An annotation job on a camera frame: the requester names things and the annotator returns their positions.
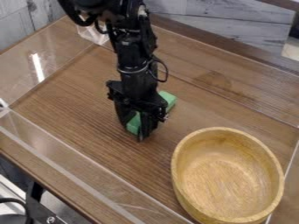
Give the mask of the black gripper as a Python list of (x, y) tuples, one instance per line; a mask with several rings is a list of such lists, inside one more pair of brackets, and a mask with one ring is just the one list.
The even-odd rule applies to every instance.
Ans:
[(158, 119), (165, 117), (168, 103), (157, 93), (157, 65), (149, 62), (141, 69), (128, 71), (118, 69), (120, 80), (106, 82), (108, 99), (114, 103), (117, 120), (125, 126), (140, 113), (137, 141), (141, 142), (157, 128)]

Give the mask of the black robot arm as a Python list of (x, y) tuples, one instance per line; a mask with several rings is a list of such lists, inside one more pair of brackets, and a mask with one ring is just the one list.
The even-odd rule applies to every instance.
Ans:
[(121, 125), (132, 126), (142, 140), (164, 122), (168, 106), (157, 93), (157, 84), (168, 79), (158, 77), (164, 62), (154, 56), (156, 36), (144, 0), (57, 1), (76, 25), (92, 25), (108, 35), (120, 79), (106, 82), (106, 98), (114, 103)]

